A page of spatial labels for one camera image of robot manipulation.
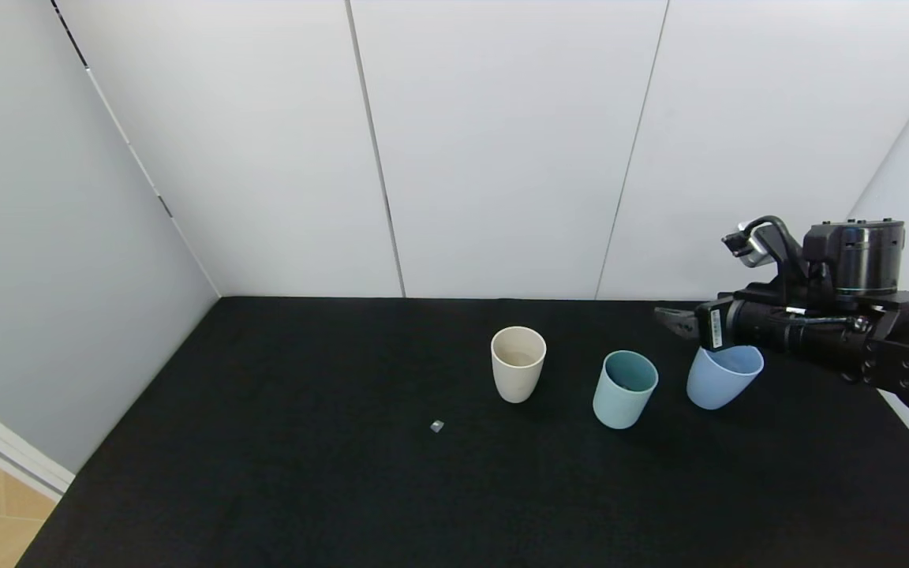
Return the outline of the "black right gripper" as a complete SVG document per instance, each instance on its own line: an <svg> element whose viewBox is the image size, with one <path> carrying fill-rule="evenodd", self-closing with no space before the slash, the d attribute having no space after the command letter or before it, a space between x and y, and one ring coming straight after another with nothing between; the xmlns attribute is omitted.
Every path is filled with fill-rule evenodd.
<svg viewBox="0 0 909 568"><path fill-rule="evenodd" d="M693 312L656 307L654 319L680 338L699 341L706 351L732 346L773 352L792 349L786 306L772 295L721 295Z"/></svg>

